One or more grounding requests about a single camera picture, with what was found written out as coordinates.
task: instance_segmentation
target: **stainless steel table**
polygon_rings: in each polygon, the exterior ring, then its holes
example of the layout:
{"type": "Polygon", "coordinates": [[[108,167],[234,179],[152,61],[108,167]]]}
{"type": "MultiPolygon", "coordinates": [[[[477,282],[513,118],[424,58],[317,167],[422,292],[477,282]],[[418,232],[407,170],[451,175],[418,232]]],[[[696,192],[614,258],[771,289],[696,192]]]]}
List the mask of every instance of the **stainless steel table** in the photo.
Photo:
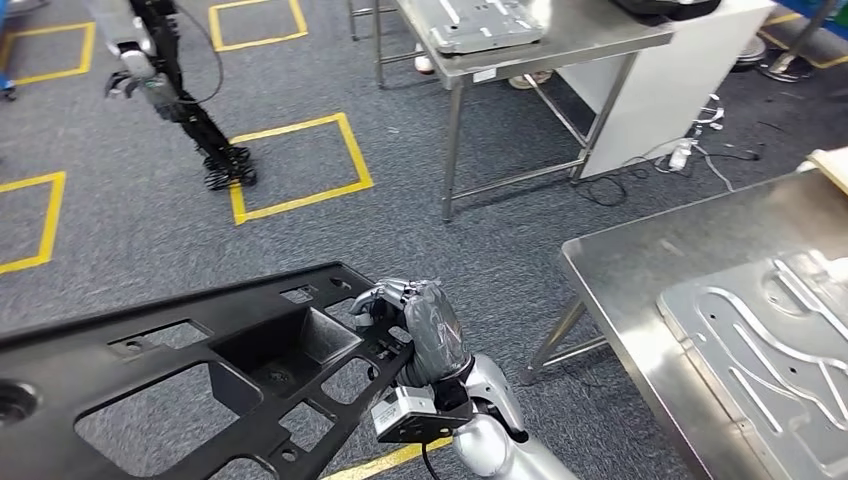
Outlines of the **stainless steel table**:
{"type": "MultiPolygon", "coordinates": [[[[424,47],[433,61],[436,73],[444,87],[451,90],[451,109],[448,120],[448,154],[445,162],[444,191],[442,198],[442,217],[451,218],[453,200],[475,195],[494,188],[510,185],[541,175],[580,167],[587,161],[597,142],[601,130],[615,105],[618,94],[630,73],[639,51],[646,48],[665,45],[671,41],[673,31],[667,25],[646,26],[617,7],[611,0],[520,0],[534,12],[538,21],[545,27],[544,37],[537,43],[498,50],[489,50],[467,55],[444,56],[429,42],[428,27],[420,21],[416,8],[421,0],[396,0],[397,11],[406,22],[417,41],[424,47]],[[557,118],[574,135],[583,147],[578,159],[559,165],[546,167],[533,172],[505,178],[497,182],[472,188],[463,192],[454,192],[457,152],[459,148],[460,117],[463,93],[471,85],[503,80],[510,77],[550,70],[566,65],[589,62],[605,57],[627,55],[622,63],[618,77],[609,97],[587,135],[561,112],[554,103],[536,88],[545,103],[554,111],[557,118]]],[[[372,11],[380,11],[379,0],[374,0],[372,11]]],[[[377,84],[383,86],[383,65],[408,60],[421,55],[410,52],[392,57],[383,57],[381,15],[374,15],[374,49],[377,84]]]]}
{"type": "Polygon", "coordinates": [[[687,359],[656,306],[672,285],[791,251],[848,256],[848,197],[818,171],[793,174],[565,242],[577,290],[524,372],[612,346],[660,424],[699,478],[774,479],[687,359]],[[583,305],[604,338],[550,355],[583,305]]]}

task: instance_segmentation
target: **metal fixture plate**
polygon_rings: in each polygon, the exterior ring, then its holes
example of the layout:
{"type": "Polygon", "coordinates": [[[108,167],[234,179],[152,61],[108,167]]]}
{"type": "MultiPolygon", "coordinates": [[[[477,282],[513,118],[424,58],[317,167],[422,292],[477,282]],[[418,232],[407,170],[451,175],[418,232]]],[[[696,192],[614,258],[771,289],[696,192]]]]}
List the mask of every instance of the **metal fixture plate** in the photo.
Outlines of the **metal fixture plate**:
{"type": "Polygon", "coordinates": [[[831,276],[835,264],[815,251],[765,259],[658,300],[775,478],[848,479],[848,285],[831,276]]]}

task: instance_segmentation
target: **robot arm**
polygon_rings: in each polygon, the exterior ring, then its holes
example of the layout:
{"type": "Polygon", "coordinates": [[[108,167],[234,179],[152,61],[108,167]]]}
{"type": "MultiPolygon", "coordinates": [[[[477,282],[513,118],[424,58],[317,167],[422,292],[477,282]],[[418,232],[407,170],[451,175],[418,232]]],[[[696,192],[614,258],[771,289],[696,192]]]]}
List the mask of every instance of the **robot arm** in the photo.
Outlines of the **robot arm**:
{"type": "MultiPolygon", "coordinates": [[[[205,154],[203,165],[209,171],[206,187],[210,190],[220,190],[235,182],[255,184],[250,151],[231,145],[200,106],[215,93],[196,100],[183,88],[178,60],[179,34],[172,18],[179,7],[174,0],[85,0],[85,3],[106,37],[109,51],[123,64],[123,69],[109,78],[107,94],[123,92],[130,97],[139,89],[160,117],[180,124],[195,141],[197,150],[205,154]]],[[[220,88],[223,81],[220,58],[218,67],[220,88]]]]}
{"type": "Polygon", "coordinates": [[[503,371],[486,355],[470,355],[445,292],[433,281],[385,279],[351,307],[367,326],[387,308],[402,313],[415,345],[398,376],[403,385],[371,411],[381,442],[429,443],[453,435],[469,469],[498,480],[577,480],[525,431],[524,416],[503,371]]]}

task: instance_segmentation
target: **yellow square marking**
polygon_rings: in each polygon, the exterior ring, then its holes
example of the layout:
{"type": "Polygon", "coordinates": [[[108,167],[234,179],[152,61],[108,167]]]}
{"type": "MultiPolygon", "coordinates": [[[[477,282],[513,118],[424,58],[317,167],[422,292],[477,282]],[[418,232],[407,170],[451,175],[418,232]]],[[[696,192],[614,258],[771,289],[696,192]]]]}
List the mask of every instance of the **yellow square marking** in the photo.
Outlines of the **yellow square marking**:
{"type": "Polygon", "coordinates": [[[215,46],[215,50],[219,52],[229,52],[231,50],[239,50],[241,48],[258,47],[260,45],[268,45],[270,43],[293,40],[309,33],[306,27],[306,19],[303,18],[303,11],[300,9],[300,4],[297,3],[297,0],[289,0],[289,8],[292,11],[292,16],[294,16],[294,22],[297,25],[297,32],[285,35],[283,37],[265,38],[262,40],[254,40],[252,42],[224,45],[224,38],[223,36],[221,36],[221,20],[218,18],[218,10],[223,10],[225,8],[241,7],[244,5],[253,5],[254,3],[262,3],[267,1],[269,0],[242,0],[239,2],[222,3],[220,5],[213,5],[209,7],[209,33],[212,36],[212,44],[215,46]]]}
{"type": "MultiPolygon", "coordinates": [[[[436,440],[427,445],[427,451],[432,452],[450,443],[450,438],[436,440]]],[[[419,456],[421,456],[421,445],[409,445],[358,467],[336,472],[322,480],[365,480],[419,456]]]]}
{"type": "MultiPolygon", "coordinates": [[[[768,40],[769,42],[777,45],[778,47],[782,48],[783,50],[789,50],[789,45],[787,45],[787,44],[781,42],[780,40],[776,39],[774,36],[772,36],[770,33],[766,32],[765,30],[760,30],[759,33],[760,33],[761,37],[763,37],[766,40],[768,40]]],[[[841,65],[843,63],[848,62],[848,55],[845,55],[845,56],[842,56],[842,57],[839,57],[839,58],[835,58],[835,59],[827,61],[825,63],[816,62],[816,61],[811,60],[811,59],[809,59],[809,58],[807,58],[803,55],[799,55],[799,56],[804,58],[808,62],[810,62],[810,65],[812,65],[812,66],[814,66],[818,69],[822,69],[822,70],[824,70],[826,68],[830,68],[830,67],[835,67],[837,65],[841,65]]]]}
{"type": "Polygon", "coordinates": [[[762,25],[762,27],[770,27],[772,25],[778,25],[780,23],[791,22],[797,18],[801,18],[801,14],[797,12],[787,13],[786,15],[781,15],[779,17],[772,17],[766,20],[766,22],[762,25]]]}
{"type": "Polygon", "coordinates": [[[59,226],[59,211],[62,209],[62,192],[65,190],[65,172],[55,172],[40,177],[28,178],[17,182],[0,185],[0,193],[11,192],[20,188],[52,183],[50,201],[47,204],[47,215],[44,219],[44,230],[41,242],[35,256],[0,264],[0,274],[35,267],[50,261],[53,256],[53,241],[56,239],[56,228],[59,226]]]}
{"type": "Polygon", "coordinates": [[[275,135],[283,135],[285,133],[296,132],[305,128],[317,127],[328,123],[336,123],[341,130],[342,138],[344,139],[347,151],[350,154],[350,159],[353,161],[353,167],[356,169],[356,175],[359,180],[345,185],[343,187],[333,188],[324,192],[319,192],[303,198],[289,200],[287,202],[271,205],[270,207],[260,208],[259,210],[247,211],[244,203],[244,195],[242,194],[241,185],[234,184],[230,186],[230,203],[233,207],[233,218],[236,225],[241,225],[248,220],[267,217],[276,213],[285,212],[305,205],[322,202],[330,198],[347,195],[348,193],[358,192],[374,186],[374,181],[371,180],[371,174],[368,173],[368,167],[365,166],[365,159],[362,158],[362,152],[359,150],[359,145],[356,143],[356,138],[353,136],[353,130],[350,128],[350,123],[347,121],[347,115],[343,112],[334,113],[332,115],[310,120],[308,122],[296,123],[285,127],[272,128],[262,132],[248,133],[239,135],[230,139],[231,143],[242,143],[250,140],[258,140],[260,138],[273,137],[275,135]]]}
{"type": "Polygon", "coordinates": [[[3,39],[3,49],[0,50],[0,70],[6,69],[6,64],[9,62],[9,55],[12,53],[12,44],[15,42],[16,38],[32,37],[34,35],[48,35],[51,33],[67,32],[70,30],[83,31],[80,63],[78,67],[70,70],[62,70],[60,72],[33,75],[31,77],[14,78],[12,80],[18,85],[26,85],[28,83],[43,82],[45,80],[53,80],[54,78],[70,77],[72,75],[82,75],[83,73],[87,73],[91,69],[91,54],[94,51],[94,22],[59,25],[56,27],[37,28],[34,30],[22,30],[20,32],[7,32],[3,39]]]}

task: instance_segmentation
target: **rectangular hole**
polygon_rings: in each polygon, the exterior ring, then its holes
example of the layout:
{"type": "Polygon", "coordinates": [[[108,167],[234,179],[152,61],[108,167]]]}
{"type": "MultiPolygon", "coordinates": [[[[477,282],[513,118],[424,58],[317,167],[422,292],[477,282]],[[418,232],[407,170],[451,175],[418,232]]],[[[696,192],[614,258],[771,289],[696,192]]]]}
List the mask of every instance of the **rectangular hole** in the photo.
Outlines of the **rectangular hole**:
{"type": "Polygon", "coordinates": [[[91,446],[130,475],[150,477],[174,466],[217,435],[238,416],[213,394],[210,370],[228,374],[261,396],[234,373],[217,364],[183,370],[80,419],[74,429],[91,446]]]}
{"type": "Polygon", "coordinates": [[[275,480],[277,477],[269,469],[256,460],[237,458],[227,462],[209,480],[275,480]]]}
{"type": "Polygon", "coordinates": [[[299,403],[291,409],[280,419],[280,425],[291,432],[291,441],[307,452],[311,452],[333,428],[330,419],[305,403],[299,403]]]}
{"type": "Polygon", "coordinates": [[[207,338],[209,335],[194,326],[190,320],[183,320],[144,334],[144,339],[148,342],[154,345],[167,345],[174,349],[185,348],[207,338]]]}
{"type": "Polygon", "coordinates": [[[286,290],[285,292],[280,292],[280,296],[285,298],[286,300],[292,303],[306,303],[312,300],[314,297],[312,294],[317,292],[318,289],[313,287],[312,285],[301,285],[297,288],[293,288],[291,290],[286,290]]]}
{"type": "Polygon", "coordinates": [[[330,305],[324,311],[339,322],[345,324],[348,328],[353,329],[355,328],[355,324],[353,323],[353,315],[350,314],[350,307],[353,305],[353,301],[353,298],[347,298],[330,305]]]}
{"type": "Polygon", "coordinates": [[[371,366],[361,358],[354,358],[324,381],[321,390],[333,400],[350,405],[371,384],[368,378],[371,366]]]}

